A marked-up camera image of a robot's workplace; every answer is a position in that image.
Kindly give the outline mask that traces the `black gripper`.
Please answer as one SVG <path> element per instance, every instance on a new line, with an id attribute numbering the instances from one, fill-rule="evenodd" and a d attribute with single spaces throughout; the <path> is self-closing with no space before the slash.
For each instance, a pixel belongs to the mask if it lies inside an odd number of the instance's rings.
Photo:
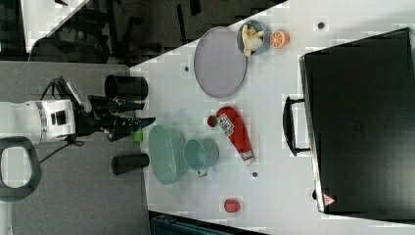
<path id="1" fill-rule="evenodd" d="M 94 132 L 102 131 L 107 135 L 109 141 L 114 142 L 118 138 L 117 131 L 123 134 L 130 134 L 154 123 L 154 117 L 120 117 L 115 113 L 143 110 L 144 103 L 133 101 L 115 101 L 103 96 L 89 95 L 90 111 L 81 103 L 73 104 L 75 136 L 89 136 Z"/>

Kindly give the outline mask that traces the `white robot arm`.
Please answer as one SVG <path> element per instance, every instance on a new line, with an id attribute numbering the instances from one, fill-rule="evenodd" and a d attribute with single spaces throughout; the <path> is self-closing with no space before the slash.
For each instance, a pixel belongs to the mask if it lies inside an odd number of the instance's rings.
<path id="1" fill-rule="evenodd" d="M 21 149 L 27 154 L 30 167 L 24 185 L 13 187 L 1 183 L 3 202 L 22 200 L 38 187 L 42 161 L 35 151 L 37 145 L 64 141 L 68 146 L 81 147 L 82 137 L 99 131 L 114 142 L 156 121 L 153 117 L 123 117 L 124 112 L 144 108 L 134 101 L 90 95 L 88 103 L 84 106 L 69 98 L 1 104 L 1 156 L 5 157 L 9 149 Z"/>

